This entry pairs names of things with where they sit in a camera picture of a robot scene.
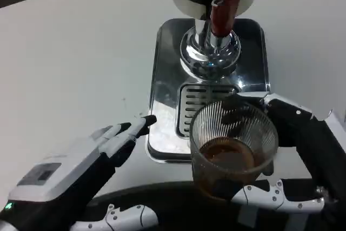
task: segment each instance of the ribbed glass cup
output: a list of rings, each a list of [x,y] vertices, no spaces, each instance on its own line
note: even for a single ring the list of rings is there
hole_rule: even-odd
[[[275,126],[259,109],[245,102],[218,101],[200,109],[190,125],[190,149],[195,183],[213,196],[216,186],[225,180],[247,184],[254,181],[277,153]],[[213,140],[222,145],[240,141],[253,160],[253,167],[239,169],[235,163],[218,164],[205,157],[205,144]]]

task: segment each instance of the robotic hand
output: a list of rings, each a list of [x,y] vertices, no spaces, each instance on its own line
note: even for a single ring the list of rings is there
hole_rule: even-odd
[[[131,155],[136,139],[146,135],[155,122],[156,117],[151,115],[133,124],[109,126],[75,140],[64,153],[45,157],[10,192],[0,212],[0,230],[121,231],[156,225],[157,216],[143,205],[122,212],[109,205],[103,220],[76,222],[113,176],[115,167]]]
[[[318,207],[312,202],[318,202],[324,205],[322,213],[327,223],[332,226],[340,225],[346,216],[346,132],[334,113],[331,111],[326,120],[319,121],[309,109],[277,94],[263,92],[234,94],[223,101],[223,108],[228,110],[237,102],[247,102],[265,112],[277,129],[279,146],[296,147],[310,172],[316,190],[313,195],[320,199],[307,201],[306,204],[297,202],[294,208],[308,206],[313,212]],[[271,187],[270,191],[277,194],[282,191],[280,194],[284,194],[284,186],[285,182],[280,180],[277,187]],[[249,190],[244,188],[248,200],[251,199]],[[290,211],[289,208],[294,205],[285,198],[280,203],[277,210]]]

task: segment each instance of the drip tray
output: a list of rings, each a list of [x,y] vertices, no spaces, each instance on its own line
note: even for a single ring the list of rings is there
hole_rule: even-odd
[[[235,19],[233,30],[242,46],[237,67],[215,82],[192,77],[181,65],[181,41],[194,25],[194,19],[172,19],[157,34],[149,107],[157,122],[145,147],[159,162],[191,161],[190,123],[204,105],[238,91],[270,91],[264,33],[257,22]]]
[[[237,93],[231,85],[186,84],[180,89],[177,116],[177,133],[189,137],[190,123],[194,114],[206,104]]]

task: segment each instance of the white table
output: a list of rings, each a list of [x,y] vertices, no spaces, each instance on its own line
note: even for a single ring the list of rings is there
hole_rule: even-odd
[[[172,0],[28,0],[0,9],[0,205],[53,148],[148,112],[156,33],[177,17]],[[344,0],[255,0],[242,17],[266,33],[275,92],[343,115]],[[191,178],[189,165],[148,158],[143,138],[99,194]]]

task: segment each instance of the espresso machine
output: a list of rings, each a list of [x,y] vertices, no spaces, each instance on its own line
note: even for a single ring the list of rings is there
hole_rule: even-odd
[[[157,34],[148,152],[189,162],[189,124],[205,104],[238,92],[270,91],[264,32],[235,19],[254,0],[173,0],[191,19],[166,21]]]

